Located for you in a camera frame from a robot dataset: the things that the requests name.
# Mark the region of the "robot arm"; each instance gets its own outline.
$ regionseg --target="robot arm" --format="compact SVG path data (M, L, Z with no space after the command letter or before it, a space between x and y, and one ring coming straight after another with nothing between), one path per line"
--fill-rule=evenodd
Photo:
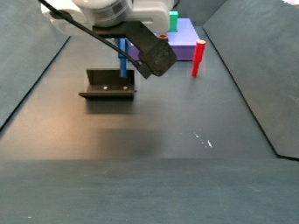
M173 49L153 35L153 32L167 32L169 29L169 9L173 7L173 0L48 0L46 2L72 21L77 21L84 28L90 28L98 38L128 38L140 51L138 59L142 64L133 63L133 65L145 78L150 74L161 76L173 65L176 61ZM44 16L62 33L72 35L74 27L65 25L61 16L49 8L41 7Z

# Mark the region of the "purple block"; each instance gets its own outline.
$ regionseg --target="purple block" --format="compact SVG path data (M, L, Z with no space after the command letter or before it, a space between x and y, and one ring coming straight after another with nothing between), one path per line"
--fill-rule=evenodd
M192 60L197 40L199 35L193 29L192 21L188 18L179 18L177 32L168 32L168 43L176 53L177 60ZM128 53L134 60L138 60L138 51L132 44L128 47Z

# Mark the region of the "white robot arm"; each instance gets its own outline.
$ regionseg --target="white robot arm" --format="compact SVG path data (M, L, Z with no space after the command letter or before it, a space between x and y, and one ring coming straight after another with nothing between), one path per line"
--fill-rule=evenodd
M173 0L48 0L48 3L57 10L68 12L88 28L109 27L122 21L141 21L150 32L167 32L169 29ZM65 35L82 34L66 21L56 18L44 6L41 13Z

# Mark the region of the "red peg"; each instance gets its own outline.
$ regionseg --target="red peg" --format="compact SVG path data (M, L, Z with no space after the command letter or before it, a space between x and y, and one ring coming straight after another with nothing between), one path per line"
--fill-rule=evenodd
M205 41L199 39L197 42L196 42L196 46L195 46L195 50L193 50L193 56L192 56L192 70L191 70L191 76L192 77L197 76L204 48L205 48Z

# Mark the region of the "dark floor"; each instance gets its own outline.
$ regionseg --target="dark floor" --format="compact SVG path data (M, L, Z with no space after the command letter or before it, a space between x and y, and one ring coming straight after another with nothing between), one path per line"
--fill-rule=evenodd
M133 101L85 101L84 70L116 54L69 40L1 132L2 223L297 222L299 165L276 159L209 43L204 57L196 79L177 62L136 75Z

